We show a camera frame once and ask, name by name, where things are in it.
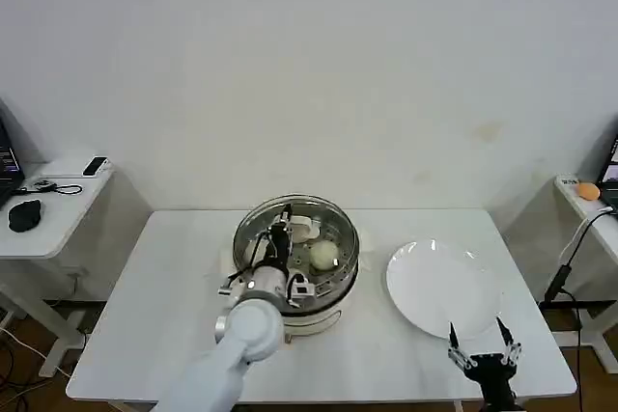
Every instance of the computer mouse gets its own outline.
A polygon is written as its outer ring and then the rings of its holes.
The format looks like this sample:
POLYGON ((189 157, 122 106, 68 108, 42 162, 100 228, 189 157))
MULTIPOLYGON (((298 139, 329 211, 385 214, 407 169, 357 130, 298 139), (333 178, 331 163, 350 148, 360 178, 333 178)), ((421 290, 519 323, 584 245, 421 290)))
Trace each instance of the computer mouse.
POLYGON ((33 200, 13 206, 9 211, 9 229, 13 232, 27 232, 41 222, 41 201, 33 200))

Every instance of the laptop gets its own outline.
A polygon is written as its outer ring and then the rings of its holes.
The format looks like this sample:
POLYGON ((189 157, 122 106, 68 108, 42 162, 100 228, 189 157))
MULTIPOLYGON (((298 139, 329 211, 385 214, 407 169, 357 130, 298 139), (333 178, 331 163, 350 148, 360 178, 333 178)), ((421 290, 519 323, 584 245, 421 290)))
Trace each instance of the laptop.
POLYGON ((597 186, 601 190, 601 200, 607 205, 618 208, 618 135, 599 173, 597 186))
POLYGON ((0 120, 0 207, 10 199, 24 179, 9 133, 0 120))

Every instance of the table leg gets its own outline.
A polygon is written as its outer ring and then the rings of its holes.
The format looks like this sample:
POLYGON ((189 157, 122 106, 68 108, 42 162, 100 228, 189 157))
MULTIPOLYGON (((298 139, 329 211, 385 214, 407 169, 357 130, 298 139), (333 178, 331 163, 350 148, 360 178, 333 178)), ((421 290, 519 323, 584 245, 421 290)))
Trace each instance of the table leg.
POLYGON ((47 360, 42 365, 39 372, 40 376, 53 376, 69 349, 84 348, 86 336, 77 330, 77 326, 85 314, 83 311, 74 312, 66 320, 26 288, 16 290, 6 283, 0 283, 0 292, 58 337, 49 351, 47 360))
MULTIPOLYGON (((618 323, 618 303, 612 304, 601 313, 600 316, 592 318, 588 311, 579 310, 581 318, 581 345, 590 346, 595 350, 599 362, 603 364, 607 373, 618 373, 618 361, 611 348, 607 344, 601 329, 607 330, 618 323)), ((576 347, 577 332, 553 332, 553 337, 560 347, 576 347)))

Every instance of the white wall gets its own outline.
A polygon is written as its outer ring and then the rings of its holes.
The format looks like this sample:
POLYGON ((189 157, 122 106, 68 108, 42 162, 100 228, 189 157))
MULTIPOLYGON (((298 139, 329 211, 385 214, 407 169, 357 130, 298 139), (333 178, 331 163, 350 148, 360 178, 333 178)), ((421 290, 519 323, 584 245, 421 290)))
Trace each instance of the white wall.
POLYGON ((616 0, 0 0, 0 95, 154 208, 304 191, 504 232, 613 119, 617 31, 616 0))

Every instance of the wooden floor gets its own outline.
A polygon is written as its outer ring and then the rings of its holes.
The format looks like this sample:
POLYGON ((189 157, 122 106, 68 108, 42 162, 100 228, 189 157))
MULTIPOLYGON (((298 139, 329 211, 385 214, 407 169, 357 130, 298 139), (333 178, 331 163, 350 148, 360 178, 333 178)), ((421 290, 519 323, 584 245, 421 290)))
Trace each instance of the wooden floor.
MULTIPOLYGON (((91 314, 86 325, 92 327, 98 314, 91 314)), ((554 330, 569 329, 573 320, 570 315, 553 311, 548 316, 549 326, 554 330)), ((47 352, 53 343, 53 338, 36 321, 26 318, 17 321, 11 327, 12 332, 24 342, 37 348, 43 353, 47 352)), ((613 329, 607 336, 609 344, 614 352, 618 353, 618 328, 613 329)), ((16 343, 8 342, 8 337, 2 337, 3 347, 0 350, 0 412, 113 412, 110 405, 101 402, 73 401, 65 395, 67 379, 62 375, 56 375, 48 383, 32 392, 23 395, 27 401, 27 408, 23 401, 11 398, 23 391, 20 387, 9 387, 4 379, 11 367, 10 351, 4 343, 9 343, 14 353, 14 367, 10 375, 13 383, 25 383, 41 380, 37 373, 42 359, 28 349, 16 343)), ((576 351, 565 349, 563 353, 575 372, 576 351)), ((66 370, 71 371, 76 361, 75 357, 66 360, 66 370)), ((583 348, 581 352, 581 374, 584 393, 584 410, 586 412, 609 412, 618 411, 618 375, 608 375, 599 364, 597 357, 591 349, 583 348)), ((576 412, 577 396, 568 398, 537 399, 530 400, 525 404, 529 412, 576 412)), ((467 403, 464 405, 465 412, 479 410, 480 404, 467 403)), ((247 412, 305 412, 305 411, 332 411, 332 412, 452 412, 452 404, 428 403, 428 404, 325 404, 325 405, 250 405, 238 406, 237 410, 247 412)))

